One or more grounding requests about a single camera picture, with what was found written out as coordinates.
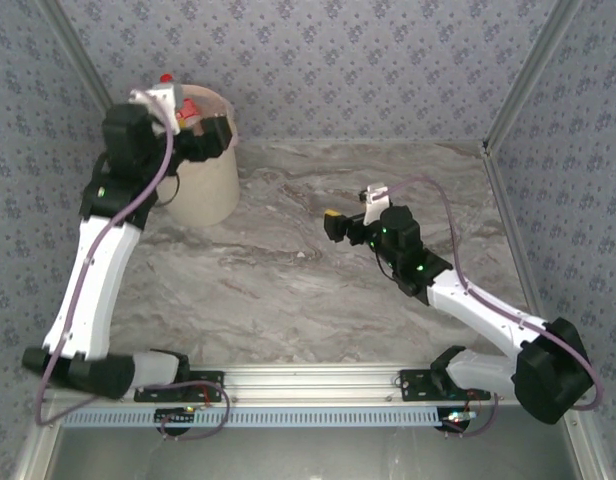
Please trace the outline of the grey metal panel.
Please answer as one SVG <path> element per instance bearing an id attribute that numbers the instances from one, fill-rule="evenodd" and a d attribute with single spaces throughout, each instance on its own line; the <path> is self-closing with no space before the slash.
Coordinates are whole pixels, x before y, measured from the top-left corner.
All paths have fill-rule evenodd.
<path id="1" fill-rule="evenodd" d="M 66 429 L 43 480 L 582 480 L 560 427 L 500 419 L 427 428 L 244 428 L 191 442 L 152 429 Z"/>

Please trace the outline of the aluminium frame bar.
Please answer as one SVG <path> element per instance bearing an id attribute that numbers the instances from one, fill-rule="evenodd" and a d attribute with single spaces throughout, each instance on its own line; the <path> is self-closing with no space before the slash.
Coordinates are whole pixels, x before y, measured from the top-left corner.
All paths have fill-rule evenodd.
<path id="1" fill-rule="evenodd" d="M 485 155 L 492 157 L 500 148 L 583 2 L 584 0 L 555 0 L 483 140 Z"/>
<path id="2" fill-rule="evenodd" d="M 499 167 L 487 149 L 484 150 L 483 160 L 527 306 L 531 313 L 546 318 L 547 314 L 539 297 L 538 287 L 532 275 L 522 236 L 507 197 Z M 616 475 L 604 450 L 603 438 L 595 423 L 594 414 L 591 411 L 570 410 L 563 417 L 563 423 L 566 426 L 582 479 L 616 480 Z"/>
<path id="3" fill-rule="evenodd" d="M 61 421 L 38 426 L 31 421 L 10 480 L 46 480 Z"/>
<path id="4" fill-rule="evenodd" d="M 104 114 L 113 104 L 113 100 L 64 9 L 58 0 L 34 1 L 48 21 L 95 106 Z"/>

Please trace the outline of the white ribbed plastic bin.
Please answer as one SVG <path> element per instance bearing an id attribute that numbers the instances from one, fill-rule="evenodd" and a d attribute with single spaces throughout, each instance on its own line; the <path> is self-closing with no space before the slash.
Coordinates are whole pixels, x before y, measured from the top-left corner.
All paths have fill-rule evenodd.
<path id="1" fill-rule="evenodd" d="M 234 109 L 225 98 L 208 88 L 184 84 L 182 90 L 183 107 L 177 112 L 182 129 L 199 137 L 204 133 L 204 120 L 224 116 L 230 127 L 231 141 L 217 158 L 204 162 L 183 160 L 176 174 L 164 177 L 157 187 L 158 204 L 183 226 L 215 225 L 234 211 L 240 199 Z"/>

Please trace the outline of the small black controller board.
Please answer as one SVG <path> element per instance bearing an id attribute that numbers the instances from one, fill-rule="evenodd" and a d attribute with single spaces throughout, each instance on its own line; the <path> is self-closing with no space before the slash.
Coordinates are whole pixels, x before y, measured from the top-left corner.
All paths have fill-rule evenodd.
<path id="1" fill-rule="evenodd" d="M 441 425 L 437 427 L 442 432 L 463 433 L 477 413 L 471 410 L 458 410 L 454 408 L 439 408 L 437 410 Z"/>
<path id="2" fill-rule="evenodd" d="M 194 418 L 192 407 L 158 408 L 153 414 L 155 424 L 191 424 Z"/>

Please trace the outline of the aluminium mounting rail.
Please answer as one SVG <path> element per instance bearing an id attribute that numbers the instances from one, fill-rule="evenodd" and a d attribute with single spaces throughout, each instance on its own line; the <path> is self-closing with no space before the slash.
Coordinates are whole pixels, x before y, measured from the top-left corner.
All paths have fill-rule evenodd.
<path id="1" fill-rule="evenodd" d="M 193 385 L 188 382 L 193 370 L 225 372 L 224 386 L 200 381 L 222 394 L 222 401 L 237 406 L 337 405 L 351 402 L 378 404 L 397 401 L 401 391 L 398 373 L 405 367 L 397 364 L 303 364 L 250 365 L 226 368 L 191 367 L 185 360 L 163 352 L 150 352 L 135 359 L 94 363 L 94 380 L 79 386 L 75 380 L 54 369 L 39 384 L 35 401 L 42 405 L 47 390 L 72 389 L 85 402 L 95 398 L 113 401 L 133 399 L 136 390 L 165 390 Z"/>

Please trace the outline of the red label cola bottle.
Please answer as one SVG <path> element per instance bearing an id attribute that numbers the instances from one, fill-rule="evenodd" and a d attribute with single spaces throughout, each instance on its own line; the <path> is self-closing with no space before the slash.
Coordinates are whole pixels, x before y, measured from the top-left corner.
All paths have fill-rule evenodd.
<path id="1" fill-rule="evenodd" d="M 169 73 L 160 76 L 162 83 L 171 83 L 173 77 Z M 176 118 L 180 124 L 186 121 L 197 121 L 200 118 L 200 112 L 196 103 L 191 98 L 184 98 L 181 108 L 176 112 Z"/>

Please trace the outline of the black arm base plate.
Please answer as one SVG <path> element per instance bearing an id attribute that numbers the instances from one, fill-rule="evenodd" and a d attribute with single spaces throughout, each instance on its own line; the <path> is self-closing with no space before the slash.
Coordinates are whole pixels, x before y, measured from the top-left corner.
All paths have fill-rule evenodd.
<path id="1" fill-rule="evenodd" d="M 458 387 L 445 371 L 405 369 L 398 373 L 397 385 L 404 402 L 490 400 L 483 390 Z"/>
<path id="2" fill-rule="evenodd" d="M 191 386 L 174 389 L 136 390 L 133 400 L 139 403 L 220 403 L 222 394 L 208 385 L 200 385 L 200 381 L 224 386 L 225 372 L 220 370 L 193 370 L 189 374 L 188 382 Z"/>

